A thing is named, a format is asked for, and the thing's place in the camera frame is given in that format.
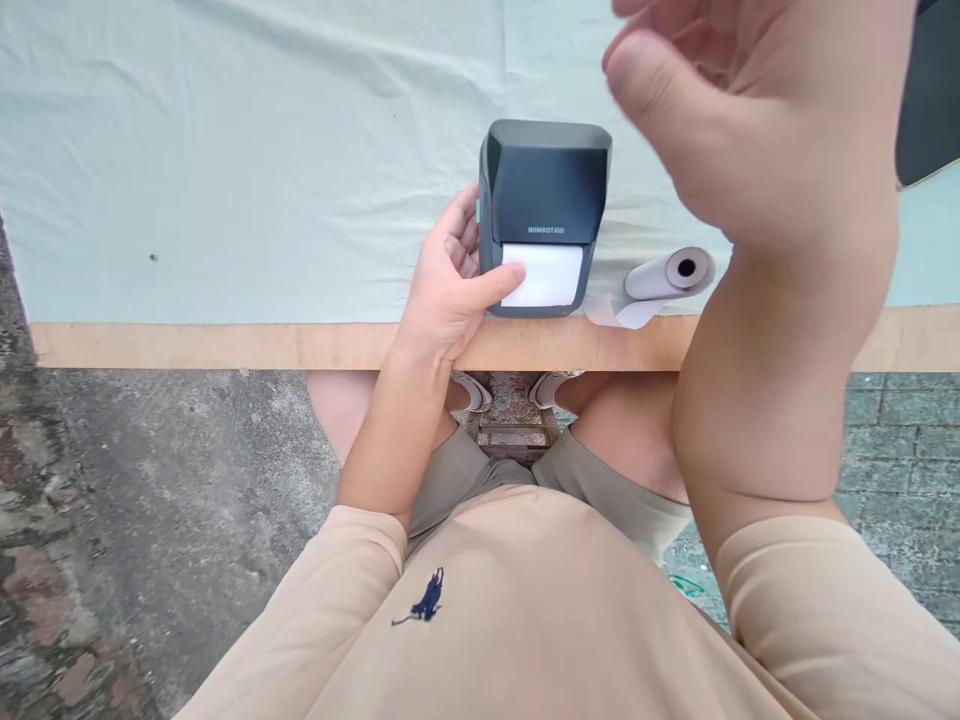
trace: shoe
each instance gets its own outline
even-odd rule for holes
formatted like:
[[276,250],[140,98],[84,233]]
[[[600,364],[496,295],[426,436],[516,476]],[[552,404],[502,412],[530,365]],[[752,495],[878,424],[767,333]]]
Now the shoe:
[[544,373],[527,391],[527,400],[540,410],[546,410],[547,408],[561,410],[562,408],[557,405],[557,388],[570,378],[580,375],[583,375],[583,370]]
[[476,378],[456,370],[450,373],[450,379],[470,394],[470,405],[467,410],[470,412],[486,412],[490,409],[490,405],[493,403],[493,395]]

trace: printer lid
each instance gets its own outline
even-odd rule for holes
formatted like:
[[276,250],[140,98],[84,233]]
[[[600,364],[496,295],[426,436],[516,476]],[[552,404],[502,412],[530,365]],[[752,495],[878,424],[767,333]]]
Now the printer lid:
[[596,125],[498,120],[482,170],[496,243],[588,245],[607,199],[610,134]]

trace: stone pavement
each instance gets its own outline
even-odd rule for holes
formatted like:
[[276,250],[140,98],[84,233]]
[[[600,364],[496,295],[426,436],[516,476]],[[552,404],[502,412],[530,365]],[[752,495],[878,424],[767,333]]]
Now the stone pavement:
[[[851,376],[835,499],[877,556],[960,638],[960,374]],[[725,624],[695,527],[666,561],[691,599]]]
[[0,720],[160,717],[94,570],[90,490],[35,366],[0,226]]

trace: embroidered logo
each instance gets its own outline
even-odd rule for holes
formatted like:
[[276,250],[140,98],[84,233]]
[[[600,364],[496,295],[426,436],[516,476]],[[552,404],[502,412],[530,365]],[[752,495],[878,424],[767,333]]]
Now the embroidered logo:
[[405,623],[407,620],[423,620],[423,622],[433,620],[433,616],[437,614],[437,611],[441,607],[437,603],[440,602],[440,593],[442,592],[443,568],[437,568],[433,577],[430,578],[430,582],[427,583],[427,591],[423,593],[423,599],[410,608],[410,614],[403,620],[391,620],[390,627],[396,627],[401,623]]

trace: wooden table edge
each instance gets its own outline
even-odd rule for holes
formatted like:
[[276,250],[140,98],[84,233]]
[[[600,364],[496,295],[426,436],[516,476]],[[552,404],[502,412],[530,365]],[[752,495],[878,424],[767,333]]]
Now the wooden table edge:
[[[678,370],[699,316],[654,318],[640,330],[583,317],[488,319],[463,370]],[[42,367],[377,369],[393,323],[30,324]],[[860,372],[960,372],[960,305],[889,308],[857,359]]]

